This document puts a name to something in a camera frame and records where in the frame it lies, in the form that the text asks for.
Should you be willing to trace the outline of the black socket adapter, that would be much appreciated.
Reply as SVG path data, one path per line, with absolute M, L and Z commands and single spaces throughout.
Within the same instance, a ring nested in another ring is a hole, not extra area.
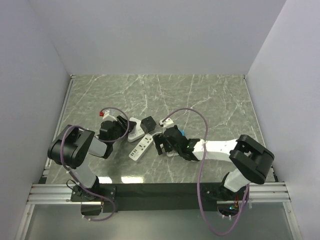
M 145 134 L 148 134 L 155 130 L 157 123 L 152 116 L 148 116 L 141 120 L 140 127 Z

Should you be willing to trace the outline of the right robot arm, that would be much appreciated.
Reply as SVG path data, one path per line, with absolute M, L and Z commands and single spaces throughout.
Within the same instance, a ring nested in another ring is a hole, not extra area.
M 190 162 L 205 159 L 233 163 L 235 170 L 228 172 L 219 186 L 211 191 L 221 201 L 232 199 L 250 183 L 263 185 L 275 158 L 270 150 L 246 134 L 225 141 L 188 139 L 175 125 L 152 138 L 159 155 L 166 152 L 175 153 Z

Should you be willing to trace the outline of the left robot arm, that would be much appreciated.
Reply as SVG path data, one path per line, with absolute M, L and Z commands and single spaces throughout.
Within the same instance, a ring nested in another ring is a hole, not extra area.
M 92 130 L 67 125 L 53 140 L 47 150 L 47 156 L 57 165 L 63 166 L 75 182 L 72 190 L 77 196 L 94 201 L 103 196 L 99 178 L 91 171 L 86 156 L 88 154 L 107 159 L 112 151 L 113 144 L 121 137 L 127 136 L 136 126 L 134 121 L 128 121 L 118 115 L 108 117 L 100 125 L 99 133 L 95 136 Z

